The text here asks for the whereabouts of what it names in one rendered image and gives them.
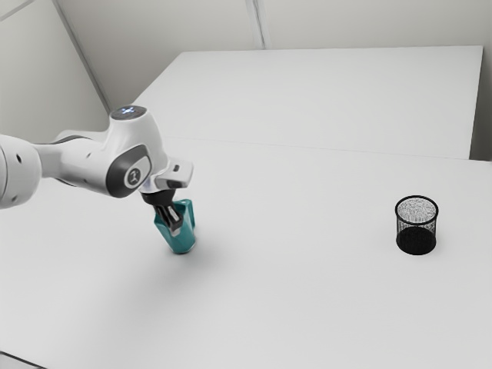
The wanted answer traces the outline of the teal faceted mug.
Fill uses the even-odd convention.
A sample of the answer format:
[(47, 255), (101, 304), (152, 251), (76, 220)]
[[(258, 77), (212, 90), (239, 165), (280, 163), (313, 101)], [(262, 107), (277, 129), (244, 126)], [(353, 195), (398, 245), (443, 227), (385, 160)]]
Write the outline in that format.
[(195, 245), (193, 203), (190, 199), (181, 199), (174, 201), (173, 205), (183, 218), (179, 232), (172, 234), (158, 213), (155, 213), (154, 224), (175, 254), (187, 254)]

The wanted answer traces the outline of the black mesh pen holder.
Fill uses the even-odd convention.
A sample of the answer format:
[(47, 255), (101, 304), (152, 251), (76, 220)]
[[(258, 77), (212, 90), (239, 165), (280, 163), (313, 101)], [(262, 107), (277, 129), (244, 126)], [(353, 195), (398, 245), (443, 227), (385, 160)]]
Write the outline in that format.
[(396, 244), (406, 254), (429, 254), (437, 244), (437, 203), (423, 195), (413, 194), (400, 199), (394, 208)]

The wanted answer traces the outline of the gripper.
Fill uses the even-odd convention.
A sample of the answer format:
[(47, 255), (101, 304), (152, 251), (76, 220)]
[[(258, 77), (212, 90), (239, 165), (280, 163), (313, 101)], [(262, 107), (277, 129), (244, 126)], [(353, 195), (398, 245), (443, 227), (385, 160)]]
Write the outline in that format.
[(171, 236), (181, 232), (181, 215), (173, 202), (175, 189), (166, 189), (154, 193), (141, 193), (145, 203), (156, 207), (156, 225), (163, 227)]

